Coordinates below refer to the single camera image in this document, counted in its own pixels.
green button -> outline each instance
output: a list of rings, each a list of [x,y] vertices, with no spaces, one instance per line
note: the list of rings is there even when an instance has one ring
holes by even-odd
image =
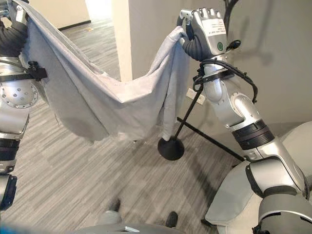
[[[218,42],[218,50],[222,51],[223,50],[223,44],[221,42]]]

baseboard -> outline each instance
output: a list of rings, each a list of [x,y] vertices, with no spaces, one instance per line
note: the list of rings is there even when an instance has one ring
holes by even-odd
[[[84,24],[88,24],[88,23],[91,23],[91,20],[87,20],[87,21],[84,21],[84,22],[68,25],[66,27],[59,28],[59,30],[62,31],[62,30],[65,30],[65,29],[73,28],[73,27],[84,25]]]

gray wall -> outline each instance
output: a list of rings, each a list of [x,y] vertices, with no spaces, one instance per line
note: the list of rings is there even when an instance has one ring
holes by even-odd
[[[130,34],[133,77],[145,74],[164,37],[173,29],[183,7],[216,7],[222,0],[131,0]],[[265,122],[280,135],[312,120],[312,9],[311,0],[241,0],[231,17],[229,41],[242,40],[230,62],[247,71],[259,88],[256,104]],[[191,62],[191,77],[198,62]],[[241,82],[252,97],[251,88]],[[185,99],[182,117],[191,100]],[[220,125],[210,104],[196,105],[192,125],[240,152],[231,134]]]
[[[223,0],[210,2],[223,10]],[[180,10],[205,5],[207,0],[129,0],[133,79],[147,73],[161,43],[176,26]]]

white cushion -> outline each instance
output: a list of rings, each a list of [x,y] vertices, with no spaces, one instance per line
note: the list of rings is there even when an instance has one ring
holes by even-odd
[[[301,124],[282,139],[286,149],[303,173],[307,177],[312,176],[312,122]]]
[[[248,161],[244,161],[228,173],[206,213],[208,222],[227,226],[245,209],[254,193],[245,173],[248,164]]]
[[[252,228],[258,225],[258,211],[261,201],[262,198],[253,194],[246,204],[245,209],[236,218],[229,221],[227,226],[218,225],[219,234],[252,233]]]

white wall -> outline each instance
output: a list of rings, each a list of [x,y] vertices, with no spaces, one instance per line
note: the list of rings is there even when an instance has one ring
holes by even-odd
[[[113,24],[118,51],[120,79],[132,80],[129,0],[112,0]]]
[[[145,74],[181,8],[207,6],[224,13],[222,0],[129,0],[133,78]],[[276,134],[312,120],[312,1],[241,0],[231,17],[229,40],[241,39],[230,61],[247,71],[259,87],[257,108]],[[191,78],[198,62],[190,66]],[[248,85],[242,90],[252,97]],[[186,98],[180,116],[191,100]],[[188,122],[240,152],[234,138],[217,120],[209,103],[196,105]]]
[[[30,4],[56,28],[90,19],[84,0],[30,0]]]

